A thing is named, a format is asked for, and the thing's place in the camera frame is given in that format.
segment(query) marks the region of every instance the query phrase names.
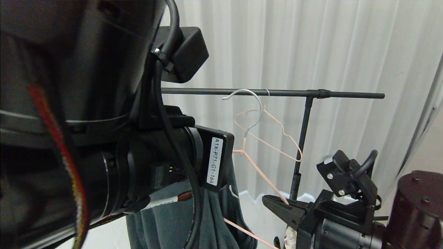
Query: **pink clothes hanger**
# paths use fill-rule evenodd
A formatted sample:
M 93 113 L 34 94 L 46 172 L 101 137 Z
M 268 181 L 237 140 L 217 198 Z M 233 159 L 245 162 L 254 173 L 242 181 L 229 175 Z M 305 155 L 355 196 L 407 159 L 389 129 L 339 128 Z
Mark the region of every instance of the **pink clothes hanger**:
M 283 124 L 282 124 L 280 121 L 278 121 L 278 119 L 276 119 L 272 114 L 270 114 L 270 113 L 266 110 L 266 105 L 263 105 L 263 110 L 249 110 L 249 111 L 247 111 L 246 113 L 237 113 L 237 114 L 234 116 L 234 123 L 235 123 L 238 127 L 242 128 L 244 131 L 246 131 L 246 129 L 245 129 L 243 126 L 241 126 L 241 125 L 239 125 L 239 124 L 237 123 L 236 118 L 237 118 L 238 115 L 247 116 L 249 112 L 264 112 L 264 113 L 267 114 L 269 117 L 271 117 L 273 120 L 275 120 L 275 122 L 277 122 L 277 123 L 280 125 L 280 127 L 281 127 L 281 129 L 282 129 L 282 131 L 283 131 L 283 135 L 289 137 L 289 138 L 292 140 L 292 142 L 295 144 L 295 146 L 297 147 L 298 151 L 300 152 L 300 159 L 298 160 L 298 159 L 296 159 L 295 157 L 292 157 L 292 156 L 290 156 L 290 155 L 284 153 L 283 151 L 277 149 L 276 147 L 270 145 L 269 143 L 263 141 L 262 139 L 260 139 L 259 137 L 257 137 L 256 135 L 254 135 L 254 134 L 252 134 L 251 132 L 248 131 L 248 133 L 251 134 L 251 136 L 257 138 L 260 142 L 262 142 L 262 143 L 264 143 L 265 145 L 271 147 L 272 149 L 278 151 L 279 153 L 281 153 L 281 154 L 283 154 L 283 155 L 285 155 L 285 156 L 291 158 L 292 160 L 294 160 L 294 161 L 296 161 L 296 162 L 301 162 L 301 160 L 302 160 L 302 158 L 303 158 L 303 153 L 302 153 L 302 151 L 301 151 L 299 145 L 298 145 L 297 142 L 292 138 L 292 136 L 286 134 L 286 132 L 284 131 L 284 126 L 283 126 Z
M 252 160 L 252 158 L 246 152 L 246 141 L 247 141 L 249 130 L 260 122 L 261 117 L 263 115 L 263 106 L 262 106 L 261 101 L 258 98 L 257 94 L 255 94 L 253 91 L 248 90 L 248 89 L 239 89 L 239 90 L 234 91 L 233 93 L 231 93 L 228 97 L 224 97 L 222 99 L 223 100 L 230 99 L 232 96 L 234 96 L 238 92 L 248 92 L 248 93 L 252 94 L 258 100 L 258 103 L 260 104 L 260 115 L 259 115 L 258 120 L 254 124 L 252 124 L 247 129 L 245 129 L 245 135 L 243 136 L 243 146 L 242 146 L 242 149 L 241 150 L 233 150 L 232 153 L 239 153 L 241 156 L 245 156 L 246 159 L 249 161 L 249 163 L 255 168 L 255 170 L 258 172 L 258 174 L 263 178 L 263 180 L 265 180 L 265 182 L 269 186 L 271 186 L 271 188 L 277 193 L 277 195 L 281 198 L 283 203 L 289 205 L 289 203 L 286 200 L 286 198 L 283 197 L 283 195 L 280 193 L 280 191 L 277 189 L 277 187 L 267 178 L 267 176 L 263 173 L 263 171 L 261 171 L 261 169 L 257 166 L 257 164 Z

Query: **horizontal rod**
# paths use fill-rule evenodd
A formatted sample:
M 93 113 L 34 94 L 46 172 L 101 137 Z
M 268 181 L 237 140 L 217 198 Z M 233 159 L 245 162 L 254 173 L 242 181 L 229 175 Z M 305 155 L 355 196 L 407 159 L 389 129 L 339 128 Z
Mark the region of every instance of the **horizontal rod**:
M 230 95 L 238 89 L 224 88 L 175 88 L 163 87 L 163 94 L 194 94 L 194 95 Z M 268 91 L 264 89 L 249 89 L 259 96 L 267 96 Z M 250 95 L 247 92 L 239 92 L 237 95 Z M 352 93 L 352 92 L 331 92 L 324 89 L 319 90 L 269 90 L 270 96 L 286 97 L 345 97 L 345 98 L 385 98 L 384 93 Z

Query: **dark gray cloth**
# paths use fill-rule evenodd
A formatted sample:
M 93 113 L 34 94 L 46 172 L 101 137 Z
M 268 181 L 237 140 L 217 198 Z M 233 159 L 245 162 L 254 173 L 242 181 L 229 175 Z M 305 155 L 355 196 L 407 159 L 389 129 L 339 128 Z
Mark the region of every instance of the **dark gray cloth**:
M 232 161 L 228 185 L 237 192 Z M 188 182 L 172 184 L 151 195 L 159 200 L 190 190 Z M 203 218 L 198 247 L 201 249 L 255 249 L 257 240 L 225 223 L 223 218 L 249 230 L 241 214 L 240 202 L 228 187 L 219 193 L 201 189 L 204 199 Z M 188 237 L 193 215 L 193 202 L 175 202 L 126 216 L 131 249 L 182 248 Z

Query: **curtain fold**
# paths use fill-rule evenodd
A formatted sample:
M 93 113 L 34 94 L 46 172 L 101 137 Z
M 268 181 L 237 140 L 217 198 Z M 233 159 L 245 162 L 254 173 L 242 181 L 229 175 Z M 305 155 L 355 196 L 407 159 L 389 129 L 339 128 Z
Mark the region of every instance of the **curtain fold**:
M 385 93 L 383 100 L 314 100 L 299 194 L 327 188 L 316 164 L 337 149 L 363 162 L 379 151 L 373 178 L 383 197 L 395 179 L 423 112 L 443 53 L 440 1 L 177 1 L 181 26 L 200 27 L 210 57 L 194 78 L 167 87 L 328 89 Z M 169 25 L 168 13 L 162 25 Z M 299 139 L 305 99 L 260 97 L 267 110 Z M 226 130 L 241 146 L 238 112 L 257 109 L 253 97 L 165 95 L 169 105 L 199 125 Z M 257 113 L 239 117 L 247 127 Z M 264 116 L 251 130 L 295 157 L 296 147 Z M 247 151 L 277 187 L 289 192 L 291 159 L 248 138 Z M 239 155 L 233 156 L 239 191 L 272 190 Z

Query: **clothes rack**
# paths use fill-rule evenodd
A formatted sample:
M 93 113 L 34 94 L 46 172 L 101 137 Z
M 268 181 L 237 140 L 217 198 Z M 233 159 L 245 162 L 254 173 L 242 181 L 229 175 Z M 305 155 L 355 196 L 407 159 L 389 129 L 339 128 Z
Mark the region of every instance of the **clothes rack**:
M 166 87 L 162 88 L 163 94 L 191 94 L 191 95 L 230 95 L 238 89 L 226 89 L 226 88 L 175 88 Z M 307 126 L 309 123 L 309 116 L 311 114 L 311 107 L 314 99 L 324 99 L 330 97 L 344 97 L 344 98 L 365 98 L 365 99 L 383 99 L 384 93 L 358 93 L 358 92 L 333 92 L 325 89 L 317 90 L 279 90 L 269 89 L 269 93 L 265 89 L 249 89 L 259 96 L 277 96 L 277 97 L 305 97 L 305 110 L 302 121 L 302 128 L 300 132 L 299 147 L 303 152 L 303 147 L 306 139 Z M 250 95 L 246 92 L 240 92 L 238 95 Z M 297 159 L 300 159 L 300 152 L 297 151 Z M 297 199 L 300 186 L 300 164 L 296 162 L 294 167 L 294 175 L 292 177 L 291 192 L 289 198 L 292 200 Z

